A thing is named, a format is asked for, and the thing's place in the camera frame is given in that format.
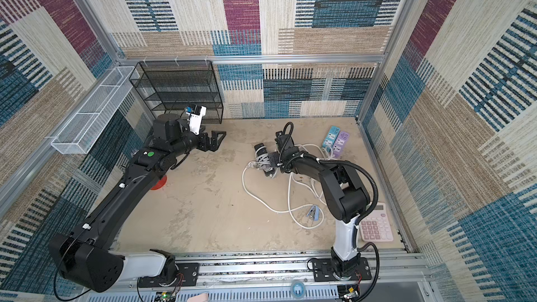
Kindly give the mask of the black power strip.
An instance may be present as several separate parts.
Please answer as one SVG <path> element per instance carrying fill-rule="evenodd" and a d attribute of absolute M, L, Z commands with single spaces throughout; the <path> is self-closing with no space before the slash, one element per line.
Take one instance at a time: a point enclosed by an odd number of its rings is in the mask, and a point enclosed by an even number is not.
<path fill-rule="evenodd" d="M 255 168 L 262 170 L 264 175 L 273 178 L 276 174 L 276 169 L 271 167 L 269 162 L 269 152 L 263 143 L 254 146 L 255 149 Z"/>

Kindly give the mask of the teal power strip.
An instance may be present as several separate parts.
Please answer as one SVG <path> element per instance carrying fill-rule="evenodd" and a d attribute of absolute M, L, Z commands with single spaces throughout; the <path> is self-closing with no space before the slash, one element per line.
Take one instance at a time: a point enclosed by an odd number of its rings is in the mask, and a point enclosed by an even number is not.
<path fill-rule="evenodd" d="M 331 126 L 330 130 L 328 131 L 323 143 L 322 147 L 328 152 L 331 153 L 333 145 L 340 133 L 340 128 Z"/>

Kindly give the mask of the purple power strip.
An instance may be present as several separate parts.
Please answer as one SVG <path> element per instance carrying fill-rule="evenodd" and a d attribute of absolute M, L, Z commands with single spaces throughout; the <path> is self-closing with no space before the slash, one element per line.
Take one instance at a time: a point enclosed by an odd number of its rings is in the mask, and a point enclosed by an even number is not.
<path fill-rule="evenodd" d="M 350 135 L 346 131 L 340 131 L 334 144 L 332 145 L 332 157 L 339 159 L 343 154 L 343 149 L 345 148 L 346 143 L 348 142 Z"/>

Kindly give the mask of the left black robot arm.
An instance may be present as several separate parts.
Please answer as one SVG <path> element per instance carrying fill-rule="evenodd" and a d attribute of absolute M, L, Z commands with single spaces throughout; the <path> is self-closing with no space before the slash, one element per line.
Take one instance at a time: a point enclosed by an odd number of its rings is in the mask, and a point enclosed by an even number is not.
<path fill-rule="evenodd" d="M 55 276 L 95 292 L 112 287 L 129 272 L 127 264 L 134 262 L 132 257 L 110 251 L 134 208 L 168 170 L 179 165 L 179 156 L 185 157 L 194 149 L 215 152 L 225 137 L 225 131 L 207 134 L 204 126 L 174 113 L 158 116 L 142 148 L 105 199 L 69 235 L 58 233 L 50 240 Z"/>

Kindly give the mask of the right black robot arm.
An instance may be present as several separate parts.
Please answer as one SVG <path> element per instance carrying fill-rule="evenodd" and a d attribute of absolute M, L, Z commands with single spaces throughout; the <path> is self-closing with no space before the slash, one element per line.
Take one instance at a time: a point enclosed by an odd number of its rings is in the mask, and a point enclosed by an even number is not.
<path fill-rule="evenodd" d="M 372 202 L 358 175 L 365 170 L 348 161 L 320 159 L 297 146 L 280 146 L 272 156 L 283 173 L 308 176 L 321 184 L 324 201 L 336 220 L 331 268 L 336 278 L 351 278 L 360 263 L 358 224 Z"/>

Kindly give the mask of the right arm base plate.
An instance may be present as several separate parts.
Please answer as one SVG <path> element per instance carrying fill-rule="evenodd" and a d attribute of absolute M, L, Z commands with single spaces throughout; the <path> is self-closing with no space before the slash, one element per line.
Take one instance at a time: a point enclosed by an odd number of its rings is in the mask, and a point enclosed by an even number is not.
<path fill-rule="evenodd" d="M 358 265 L 354 266 L 348 274 L 337 275 L 332 268 L 331 259 L 310 258 L 306 263 L 307 269 L 313 273 L 315 282 L 332 281 L 358 281 L 371 280 L 373 275 L 368 260 L 361 257 Z"/>

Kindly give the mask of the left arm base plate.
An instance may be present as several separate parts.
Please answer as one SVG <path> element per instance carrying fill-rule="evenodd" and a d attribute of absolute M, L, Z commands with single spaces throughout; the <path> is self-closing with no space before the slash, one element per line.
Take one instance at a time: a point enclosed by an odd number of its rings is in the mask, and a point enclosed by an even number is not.
<path fill-rule="evenodd" d="M 167 282 L 166 278 L 143 277 L 138 280 L 138 287 L 172 289 L 197 285 L 200 263 L 179 263 L 176 267 L 177 273 L 172 276 L 170 282 Z"/>

